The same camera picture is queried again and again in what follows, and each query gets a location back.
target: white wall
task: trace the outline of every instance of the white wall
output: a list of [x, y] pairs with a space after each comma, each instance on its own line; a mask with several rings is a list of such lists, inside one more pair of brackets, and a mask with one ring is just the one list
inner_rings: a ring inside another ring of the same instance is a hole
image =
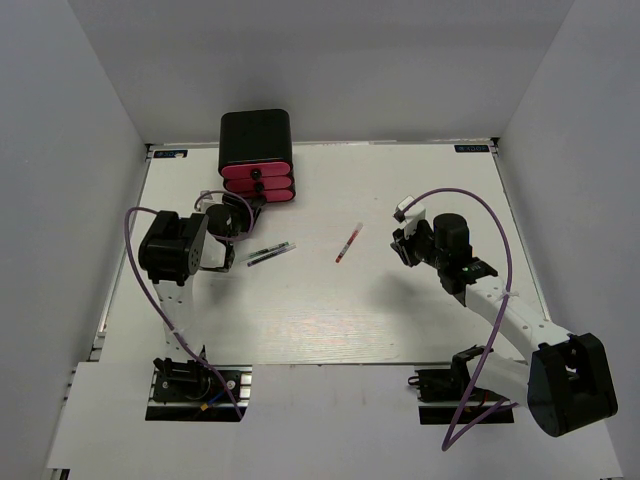
[[500, 135], [572, 0], [70, 0], [145, 142], [278, 106], [295, 140]]
[[576, 0], [501, 142], [500, 170], [554, 320], [607, 349], [608, 422], [640, 478], [640, 3]]
[[40, 478], [145, 148], [64, 0], [0, 3], [0, 465]]

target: white table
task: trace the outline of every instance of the white table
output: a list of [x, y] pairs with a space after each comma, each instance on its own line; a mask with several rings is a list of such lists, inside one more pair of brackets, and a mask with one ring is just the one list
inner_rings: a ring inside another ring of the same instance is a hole
[[[216, 148], [183, 159], [152, 160], [141, 205], [193, 213], [201, 190], [221, 187]], [[421, 363], [449, 361], [489, 335], [489, 325], [463, 308], [426, 265], [405, 267], [391, 250], [395, 206], [407, 195], [455, 186], [482, 196], [511, 240], [514, 288], [540, 302], [490, 153], [455, 153], [451, 145], [306, 145], [294, 149], [297, 197], [268, 205], [237, 256], [282, 241], [297, 249], [227, 274], [199, 272], [196, 312], [209, 358], [217, 364]], [[464, 215], [475, 254], [506, 274], [498, 231], [483, 207], [458, 194], [425, 201], [430, 220]], [[152, 216], [140, 214], [137, 250]], [[364, 229], [340, 264], [335, 258], [356, 223]], [[123, 269], [107, 319], [103, 361], [163, 354], [161, 320]], [[507, 356], [518, 352], [504, 339]]]
[[[444, 293], [427, 266], [404, 267], [389, 248], [395, 205], [456, 186], [486, 199], [514, 256], [514, 288], [540, 309], [490, 154], [450, 145], [297, 146], [298, 196], [270, 205], [241, 257], [281, 241], [298, 248], [228, 274], [200, 272], [195, 303], [217, 364], [252, 364], [251, 401], [237, 424], [146, 422], [151, 360], [164, 351], [160, 319], [128, 266], [108, 316], [99, 363], [78, 367], [49, 459], [70, 480], [540, 478], [620, 475], [603, 422], [560, 439], [524, 409], [511, 425], [479, 425], [447, 453], [444, 426], [421, 426], [411, 365], [449, 361], [482, 343], [488, 324]], [[198, 192], [220, 186], [216, 149], [155, 159], [141, 204], [189, 215]], [[429, 215], [467, 218], [478, 256], [505, 272], [502, 244], [482, 207], [460, 195], [427, 201]], [[152, 218], [136, 221], [137, 246]], [[361, 235], [334, 260], [358, 221]], [[517, 352], [503, 338], [503, 355]], [[332, 363], [411, 365], [327, 365]], [[270, 365], [274, 363], [321, 363]]]

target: marker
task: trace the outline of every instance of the marker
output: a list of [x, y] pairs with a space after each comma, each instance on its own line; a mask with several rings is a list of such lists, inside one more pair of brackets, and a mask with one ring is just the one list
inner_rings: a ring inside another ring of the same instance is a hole
[[278, 245], [274, 245], [273, 247], [263, 248], [262, 250], [258, 250], [257, 252], [250, 253], [247, 257], [247, 260], [259, 257], [260, 255], [264, 255], [265, 253], [275, 252], [276, 250], [280, 250], [282, 247], [286, 247], [287, 245], [289, 245], [289, 242], [279, 243]]
[[280, 250], [276, 250], [275, 252], [268, 253], [264, 257], [251, 260], [249, 263], [247, 263], [247, 267], [253, 267], [254, 265], [257, 265], [258, 263], [262, 263], [265, 260], [269, 260], [270, 258], [277, 257], [278, 255], [282, 255], [283, 253], [287, 253], [288, 251], [293, 250], [294, 248], [296, 248], [295, 243], [292, 243], [291, 245], [287, 245], [286, 247], [282, 247]]
[[353, 231], [353, 233], [349, 237], [349, 240], [347, 240], [347, 243], [344, 244], [344, 247], [342, 248], [342, 250], [338, 254], [338, 257], [336, 258], [336, 263], [340, 263], [340, 260], [342, 260], [342, 257], [344, 257], [344, 254], [347, 253], [347, 250], [349, 250], [349, 247], [351, 246], [353, 241], [356, 239], [356, 237], [360, 233], [360, 230], [362, 230], [362, 227], [364, 227], [362, 222], [358, 222], [358, 224], [356, 225], [355, 230]]

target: purple cable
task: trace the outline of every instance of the purple cable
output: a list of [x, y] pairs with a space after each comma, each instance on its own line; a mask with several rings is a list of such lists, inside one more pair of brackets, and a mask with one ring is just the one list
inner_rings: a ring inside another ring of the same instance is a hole
[[245, 206], [247, 207], [247, 210], [249, 210], [249, 230], [247, 231], [247, 233], [243, 233], [242, 235], [238, 235], [237, 237], [222, 237], [220, 235], [213, 235], [213, 234], [210, 234], [210, 235], [213, 238], [216, 238], [218, 240], [225, 240], [227, 242], [234, 242], [234, 241], [239, 242], [240, 240], [244, 240], [245, 238], [247, 238], [253, 231], [253, 224], [254, 224], [253, 210], [251, 209], [251, 205], [249, 205], [249, 202], [247, 202], [243, 197], [241, 197], [237, 193], [225, 192], [223, 190], [207, 190], [206, 192], [202, 192], [200, 196], [196, 198], [196, 201], [193, 204], [193, 209], [198, 210], [198, 204], [200, 203], [200, 200], [202, 200], [204, 197], [211, 195], [212, 193], [221, 193], [223, 195], [231, 195], [232, 197], [236, 197], [242, 200], [242, 203], [244, 203]]
[[[413, 200], [409, 205], [407, 205], [402, 210], [401, 213], [405, 214], [407, 210], [409, 210], [411, 207], [413, 207], [416, 203], [418, 203], [420, 200], [424, 198], [427, 198], [431, 195], [435, 195], [436, 193], [446, 193], [446, 192], [461, 193], [462, 195], [466, 195], [468, 197], [473, 198], [474, 200], [477, 200], [487, 210], [487, 212], [489, 212], [489, 215], [491, 215], [491, 217], [493, 218], [493, 221], [496, 223], [496, 226], [500, 231], [500, 236], [502, 237], [502, 242], [504, 243], [504, 249], [507, 254], [507, 284], [506, 284], [505, 290], [507, 293], [510, 292], [511, 282], [513, 281], [513, 278], [512, 278], [513, 259], [511, 257], [511, 247], [509, 246], [509, 240], [507, 239], [507, 234], [505, 233], [504, 228], [502, 227], [502, 223], [500, 223], [500, 220], [498, 219], [498, 216], [496, 215], [496, 213], [489, 206], [489, 204], [485, 202], [482, 198], [480, 198], [478, 195], [468, 190], [463, 190], [461, 188], [451, 188], [451, 187], [436, 188], [435, 190], [431, 190], [427, 193], [423, 193], [422, 195], [420, 195], [418, 198]], [[460, 416], [462, 415], [462, 410], [464, 410], [464, 407], [466, 406], [467, 402], [469, 401], [469, 398], [471, 397], [471, 392], [473, 391], [473, 388], [476, 382], [478, 381], [478, 377], [480, 376], [482, 367], [484, 367], [484, 364], [487, 361], [487, 357], [489, 356], [489, 353], [491, 353], [491, 347], [493, 346], [493, 343], [495, 342], [496, 337], [498, 336], [498, 330], [500, 329], [500, 324], [502, 323], [502, 317], [504, 317], [504, 312], [507, 309], [508, 301], [509, 301], [509, 295], [505, 295], [504, 298], [502, 299], [502, 305], [500, 305], [500, 310], [498, 310], [496, 321], [493, 324], [493, 330], [491, 330], [491, 335], [489, 335], [489, 340], [487, 340], [487, 345], [484, 347], [484, 351], [482, 352], [482, 355], [480, 356], [480, 360], [478, 361], [478, 366], [476, 367], [475, 371], [473, 372], [473, 375], [471, 376], [469, 385], [467, 385], [467, 389], [464, 391], [464, 394], [462, 395], [462, 399], [458, 404], [458, 408], [456, 408], [456, 412], [453, 415], [453, 418], [451, 419], [449, 428], [447, 429], [447, 434], [445, 435], [444, 440], [442, 442], [443, 452], [446, 452], [451, 447], [451, 445], [453, 445], [462, 435], [468, 432], [474, 425], [480, 423], [482, 420], [484, 420], [486, 417], [488, 417], [495, 411], [510, 410], [511, 408], [517, 405], [516, 403], [513, 403], [506, 407], [500, 408], [501, 405], [505, 402], [505, 399], [502, 399], [499, 402], [497, 402], [495, 405], [493, 405], [491, 408], [483, 412], [481, 415], [478, 415], [467, 425], [462, 427], [462, 429], [460, 429], [458, 433], [453, 435], [453, 431], [455, 430], [456, 425], [458, 425], [458, 421], [460, 420]]]
[[231, 400], [231, 403], [233, 404], [233, 408], [236, 409], [236, 413], [238, 414], [238, 417], [240, 418], [240, 420], [242, 420], [242, 412], [240, 411], [240, 407], [238, 407], [238, 402], [233, 396], [233, 393], [231, 393], [231, 390], [229, 390], [229, 387], [227, 387], [227, 381], [224, 379], [224, 377], [213, 365], [211, 365], [206, 360], [200, 358], [198, 355], [196, 355], [193, 352], [193, 350], [191, 350], [191, 348], [189, 348], [189, 345], [187, 344], [185, 339], [182, 338], [182, 335], [180, 335], [177, 331], [175, 331], [176, 327], [173, 325], [173, 322], [171, 322], [169, 317], [167, 317], [167, 315], [162, 311], [160, 306], [156, 303], [155, 299], [153, 298], [153, 295], [151, 295], [151, 292], [149, 291], [147, 286], [144, 284], [144, 280], [142, 280], [142, 276], [140, 275], [138, 266], [136, 265], [135, 259], [133, 258], [133, 249], [131, 248], [130, 218], [133, 212], [147, 212], [147, 213], [152, 213], [154, 215], [158, 214], [157, 211], [151, 210], [150, 208], [132, 207], [129, 210], [127, 210], [127, 213], [124, 216], [124, 244], [127, 250], [127, 257], [129, 258], [129, 263], [131, 264], [131, 269], [133, 270], [133, 275], [136, 277], [138, 284], [140, 284], [140, 288], [142, 288], [142, 291], [144, 292], [145, 296], [147, 297], [147, 299], [149, 300], [153, 308], [156, 309], [156, 312], [158, 312], [158, 314], [160, 315], [164, 323], [167, 325], [167, 327], [169, 327], [169, 330], [171, 330], [171, 333], [173, 333], [173, 335], [176, 337], [176, 340], [178, 340], [178, 343], [182, 346], [184, 351], [187, 352], [187, 354], [191, 358], [193, 358], [196, 362], [203, 365], [206, 369], [211, 370], [214, 373], [214, 375], [218, 377], [218, 380], [220, 380], [220, 383], [222, 384], [222, 388], [227, 393], [227, 395], [229, 396], [229, 399]]

